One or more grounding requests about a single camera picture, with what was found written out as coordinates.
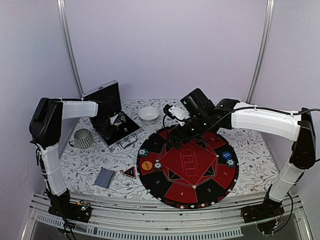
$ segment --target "red and black mat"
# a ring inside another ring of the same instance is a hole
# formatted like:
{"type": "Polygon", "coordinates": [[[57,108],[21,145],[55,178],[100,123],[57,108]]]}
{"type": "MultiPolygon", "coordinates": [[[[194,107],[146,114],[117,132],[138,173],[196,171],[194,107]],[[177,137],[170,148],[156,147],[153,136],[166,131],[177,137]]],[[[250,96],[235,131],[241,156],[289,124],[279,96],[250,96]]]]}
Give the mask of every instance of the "red and black mat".
{"type": "Polygon", "coordinates": [[[139,178],[159,201],[181,209],[211,206],[231,192],[239,174],[234,149],[219,134],[205,133],[181,149],[166,145],[160,129],[142,144],[137,157],[139,178]]]}

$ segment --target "white bowl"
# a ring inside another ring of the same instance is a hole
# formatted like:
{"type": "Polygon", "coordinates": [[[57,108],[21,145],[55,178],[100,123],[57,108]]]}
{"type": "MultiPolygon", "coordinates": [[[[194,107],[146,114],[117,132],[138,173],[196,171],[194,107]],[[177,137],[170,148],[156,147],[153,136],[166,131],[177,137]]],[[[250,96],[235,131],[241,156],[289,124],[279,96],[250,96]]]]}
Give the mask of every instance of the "white bowl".
{"type": "Polygon", "coordinates": [[[153,106],[143,107],[138,111],[138,117],[143,124],[154,124],[159,114],[159,110],[153,106]]]}

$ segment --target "vent grille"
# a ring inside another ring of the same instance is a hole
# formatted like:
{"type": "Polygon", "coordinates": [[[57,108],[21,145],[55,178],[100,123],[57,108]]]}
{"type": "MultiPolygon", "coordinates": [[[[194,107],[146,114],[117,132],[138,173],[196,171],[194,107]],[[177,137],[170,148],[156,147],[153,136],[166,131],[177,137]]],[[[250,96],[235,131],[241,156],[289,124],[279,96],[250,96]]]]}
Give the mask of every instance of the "vent grille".
{"type": "MultiPolygon", "coordinates": [[[[56,227],[63,228],[64,221],[58,217],[47,216],[41,213],[37,214],[37,221],[56,227]]],[[[75,233],[85,234],[89,236],[100,237],[110,240],[223,240],[242,237],[240,227],[230,229],[210,231],[210,232],[195,232],[195,233],[130,233],[124,231],[109,230],[101,227],[84,226],[80,227],[82,230],[73,230],[75,233]]]]}

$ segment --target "case lid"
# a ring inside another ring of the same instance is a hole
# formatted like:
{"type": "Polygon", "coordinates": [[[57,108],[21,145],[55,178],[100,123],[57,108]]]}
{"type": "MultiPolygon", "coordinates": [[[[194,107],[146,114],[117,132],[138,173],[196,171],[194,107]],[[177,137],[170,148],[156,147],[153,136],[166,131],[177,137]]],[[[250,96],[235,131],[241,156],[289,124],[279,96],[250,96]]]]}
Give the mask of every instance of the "case lid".
{"type": "Polygon", "coordinates": [[[122,110],[119,84],[117,80],[112,80],[105,84],[102,84],[87,93],[84,93],[82,97],[85,100],[96,100],[101,102],[106,102],[106,97],[112,97],[119,101],[120,110],[122,110]]]}

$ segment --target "wall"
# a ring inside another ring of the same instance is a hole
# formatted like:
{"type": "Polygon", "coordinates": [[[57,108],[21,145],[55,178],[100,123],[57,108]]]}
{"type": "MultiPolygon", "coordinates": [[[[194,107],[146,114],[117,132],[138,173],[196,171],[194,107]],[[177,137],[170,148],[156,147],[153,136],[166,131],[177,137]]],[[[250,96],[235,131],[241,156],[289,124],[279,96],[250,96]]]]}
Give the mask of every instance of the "wall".
{"type": "MultiPolygon", "coordinates": [[[[253,104],[285,110],[320,108],[320,2],[275,1],[270,36],[253,104]]],[[[320,113],[312,114],[320,137],[320,113]]],[[[279,167],[290,156],[291,142],[267,135],[279,167]]],[[[320,146],[317,144],[320,157],[320,146]]],[[[320,164],[308,170],[297,191],[314,239],[320,239],[320,164]]]]}
{"type": "Polygon", "coordinates": [[[123,99],[245,100],[267,1],[68,0],[84,91],[117,79],[123,99]]]}
{"type": "MultiPolygon", "coordinates": [[[[44,189],[29,143],[41,97],[77,97],[54,0],[0,1],[0,239],[17,240],[34,192],[44,189]]],[[[62,142],[75,124],[63,125],[62,142]]]]}

